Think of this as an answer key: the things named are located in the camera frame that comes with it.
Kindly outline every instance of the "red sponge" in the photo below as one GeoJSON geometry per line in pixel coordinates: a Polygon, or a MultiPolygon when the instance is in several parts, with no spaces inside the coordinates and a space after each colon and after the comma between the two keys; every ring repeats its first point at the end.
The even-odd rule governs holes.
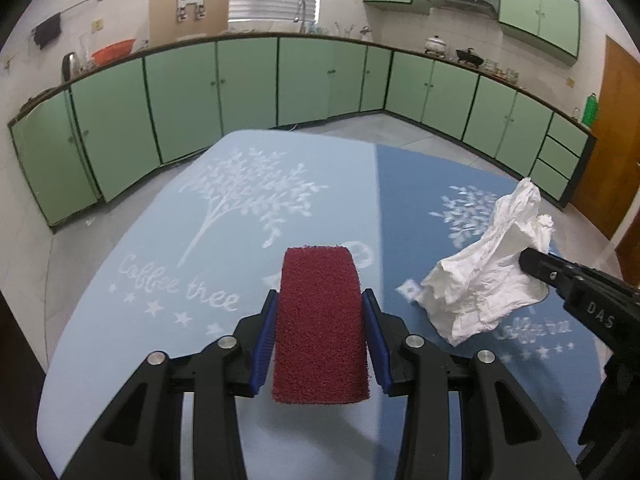
{"type": "Polygon", "coordinates": [[[344,247],[288,249],[278,297],[273,399],[351,404],[369,398],[360,281],[344,247]]]}

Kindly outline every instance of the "range hood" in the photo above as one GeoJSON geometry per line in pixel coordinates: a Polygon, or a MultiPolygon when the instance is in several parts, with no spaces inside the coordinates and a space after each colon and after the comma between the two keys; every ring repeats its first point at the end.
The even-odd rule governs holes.
{"type": "Polygon", "coordinates": [[[485,0],[427,0],[432,6],[439,9],[462,10],[463,12],[477,12],[489,16],[493,20],[498,19],[498,13],[494,6],[485,0]]]}

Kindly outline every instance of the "metal screw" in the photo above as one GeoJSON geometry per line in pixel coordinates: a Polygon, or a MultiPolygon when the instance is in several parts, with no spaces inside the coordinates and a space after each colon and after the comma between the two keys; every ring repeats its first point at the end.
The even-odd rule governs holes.
{"type": "Polygon", "coordinates": [[[231,350],[237,344],[238,344],[238,339],[236,339],[232,335],[225,335],[220,339],[218,339],[218,346],[223,350],[231,350]]]}
{"type": "Polygon", "coordinates": [[[146,357],[146,362],[153,366],[161,365],[164,363],[164,352],[151,352],[151,354],[146,357]]]}
{"type": "Polygon", "coordinates": [[[419,335],[408,335],[404,342],[409,348],[420,348],[424,346],[424,339],[419,335]]]}
{"type": "Polygon", "coordinates": [[[495,354],[491,350],[481,350],[478,352],[478,360],[484,364],[491,364],[495,361],[495,354]]]}

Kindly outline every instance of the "black towel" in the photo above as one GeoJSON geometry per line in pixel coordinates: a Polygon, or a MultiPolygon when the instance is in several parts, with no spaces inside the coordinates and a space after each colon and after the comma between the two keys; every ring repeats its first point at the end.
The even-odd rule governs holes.
{"type": "Polygon", "coordinates": [[[45,48],[49,43],[60,35],[60,13],[57,12],[50,18],[44,20],[33,29],[33,41],[40,47],[45,48]]]}

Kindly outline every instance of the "drawer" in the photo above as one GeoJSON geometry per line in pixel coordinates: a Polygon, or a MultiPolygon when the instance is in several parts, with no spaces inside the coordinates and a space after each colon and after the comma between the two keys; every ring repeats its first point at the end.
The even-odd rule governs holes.
{"type": "Polygon", "coordinates": [[[574,174],[578,157],[566,149],[562,144],[556,142],[551,137],[545,139],[538,158],[544,160],[554,170],[558,171],[567,178],[571,178],[574,174]]]}
{"type": "Polygon", "coordinates": [[[564,117],[554,114],[548,134],[563,146],[580,156],[587,142],[587,134],[564,117]]]}
{"type": "Polygon", "coordinates": [[[562,196],[562,193],[564,193],[564,189],[569,182],[564,176],[542,160],[536,161],[529,176],[536,186],[549,193],[549,195],[556,200],[560,200],[560,197],[562,196]]]}

